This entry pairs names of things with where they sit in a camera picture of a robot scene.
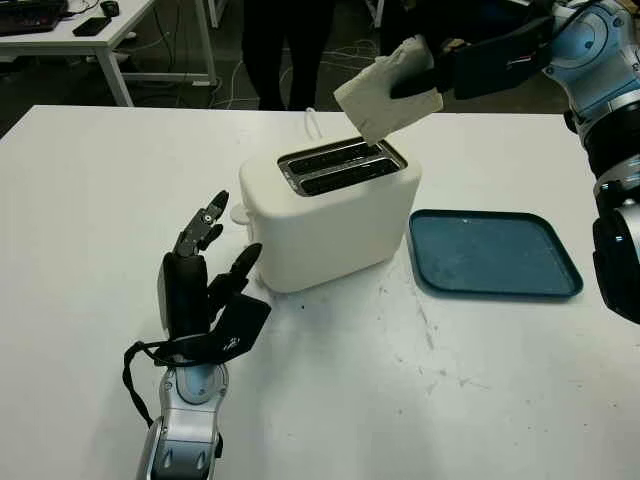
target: white cable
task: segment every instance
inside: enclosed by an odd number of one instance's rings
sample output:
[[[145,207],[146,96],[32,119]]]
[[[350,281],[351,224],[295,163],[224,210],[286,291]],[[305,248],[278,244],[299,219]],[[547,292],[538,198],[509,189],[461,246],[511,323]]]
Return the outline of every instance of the white cable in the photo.
[[[216,77],[216,88],[214,88],[211,91],[211,101],[209,102],[209,104],[207,105],[207,108],[211,108],[212,106],[216,105],[215,103],[213,103],[216,100],[216,93],[218,92],[218,90],[220,90],[222,88],[222,77]]]
[[[231,74],[231,95],[229,97],[229,103],[227,104],[226,110],[229,110],[229,108],[231,107],[231,104],[234,102],[235,97],[234,95],[234,90],[235,90],[235,83],[236,83],[236,75],[238,74],[238,70],[240,70],[240,66],[242,65],[242,60],[238,60],[238,63],[236,64],[235,68],[233,69],[233,73]]]
[[[364,67],[353,67],[351,65],[342,65],[340,63],[333,63],[333,62],[324,62],[324,61],[322,61],[320,63],[322,63],[323,65],[333,65],[334,67],[342,67],[342,68],[346,68],[348,70],[357,70],[359,72],[362,71],[362,69],[364,68]]]
[[[284,82],[284,79],[286,78],[287,74],[288,74],[291,70],[293,70],[293,67],[289,67],[289,68],[287,68],[287,69],[282,73],[282,75],[280,75],[280,82],[279,82],[280,86],[282,86],[282,82]]]
[[[233,98],[233,99],[221,100],[219,102],[209,104],[208,108],[215,107],[216,105],[222,105],[223,103],[230,104],[233,102],[249,102],[249,101],[255,101],[255,100],[260,100],[260,97]]]
[[[369,45],[371,45],[371,48],[373,48],[374,50],[378,49],[378,45],[376,45],[376,42],[374,42],[373,40],[371,40],[370,38],[360,38],[358,40],[356,40],[355,42],[356,45],[358,43],[368,43]]]
[[[364,55],[351,55],[349,53],[338,52],[337,50],[332,52],[322,52],[323,55],[334,55],[337,57],[345,57],[345,58],[360,58],[362,60],[374,60],[375,57],[365,57]]]
[[[311,123],[313,123],[313,126],[316,127],[316,132],[318,134],[317,138],[311,135],[311,131],[309,130],[309,122],[308,122],[309,118],[311,118]],[[307,107],[307,109],[304,111],[304,129],[307,132],[307,135],[309,136],[309,140],[319,140],[322,138],[322,131],[320,130],[320,125],[318,125],[318,119],[316,118],[316,111],[311,107]]]
[[[155,47],[156,45],[164,41],[165,38],[170,36],[171,36],[171,32],[165,32],[164,35],[162,35],[158,40],[155,40],[151,43],[147,43],[146,45],[140,45],[139,47],[136,47],[136,48],[118,48],[118,51],[124,52],[124,53],[139,52],[140,50],[144,50],[146,48]]]
[[[346,46],[346,47],[339,47],[336,48],[334,51],[335,52],[342,52],[343,50],[365,50],[365,51],[369,51],[372,52],[373,55],[378,55],[378,49],[377,48],[371,48],[371,47],[355,47],[355,46]]]

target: toaster slot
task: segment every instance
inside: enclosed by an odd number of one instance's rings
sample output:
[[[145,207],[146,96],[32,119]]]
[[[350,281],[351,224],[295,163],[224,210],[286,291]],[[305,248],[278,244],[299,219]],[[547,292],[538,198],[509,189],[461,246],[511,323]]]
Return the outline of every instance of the toaster slot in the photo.
[[[337,172],[303,180],[300,184],[305,194],[320,195],[339,188],[348,187],[367,180],[397,172],[400,167],[389,158],[379,158]]]
[[[360,158],[380,155],[380,153],[382,153],[382,149],[378,145],[369,146],[366,143],[360,143],[337,150],[320,152],[299,160],[292,160],[289,162],[289,169],[295,175],[307,175],[318,170],[338,167]]]

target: table surface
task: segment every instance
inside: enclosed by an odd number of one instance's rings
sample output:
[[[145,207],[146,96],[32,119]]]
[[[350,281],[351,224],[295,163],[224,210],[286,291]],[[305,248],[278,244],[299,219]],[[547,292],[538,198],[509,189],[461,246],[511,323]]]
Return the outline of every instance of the table surface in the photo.
[[[89,5],[93,5],[95,0],[86,0]],[[91,10],[62,20],[56,28],[50,32],[28,33],[25,35],[10,35],[0,37],[0,52],[10,47],[106,47],[114,46],[123,35],[128,33],[140,19],[146,10],[153,4],[154,0],[118,0],[120,5],[120,15],[113,17],[111,23],[94,37],[76,37],[73,29],[91,17],[103,17],[104,14],[100,5],[96,5]],[[80,11],[85,8],[80,0],[69,0],[69,10]]]
[[[0,477],[132,478],[145,426],[122,354],[162,335],[156,275],[248,157],[305,143],[301,113],[34,107],[0,141]],[[349,137],[342,114],[318,114]],[[567,302],[452,299],[393,260],[268,298],[229,364],[220,479],[637,479],[640,327],[603,306],[594,180],[560,116],[433,115],[390,137],[422,162],[415,208],[546,218],[585,287]],[[206,256],[225,270],[246,234]],[[161,369],[134,365],[158,413]]]

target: white toaster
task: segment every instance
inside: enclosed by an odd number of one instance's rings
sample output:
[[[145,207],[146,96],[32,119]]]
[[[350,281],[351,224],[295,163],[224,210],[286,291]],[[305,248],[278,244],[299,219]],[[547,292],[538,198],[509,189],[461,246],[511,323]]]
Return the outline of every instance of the white toaster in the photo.
[[[263,245],[263,282],[294,292],[390,258],[421,172],[388,143],[361,138],[264,155],[242,165],[232,218]]]

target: blue tray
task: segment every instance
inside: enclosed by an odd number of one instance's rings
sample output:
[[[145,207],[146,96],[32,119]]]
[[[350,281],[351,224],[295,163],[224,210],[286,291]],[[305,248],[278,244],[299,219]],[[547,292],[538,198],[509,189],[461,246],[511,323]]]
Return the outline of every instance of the blue tray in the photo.
[[[582,290],[569,254],[537,215],[418,210],[409,231],[416,276],[435,290],[556,298]]]

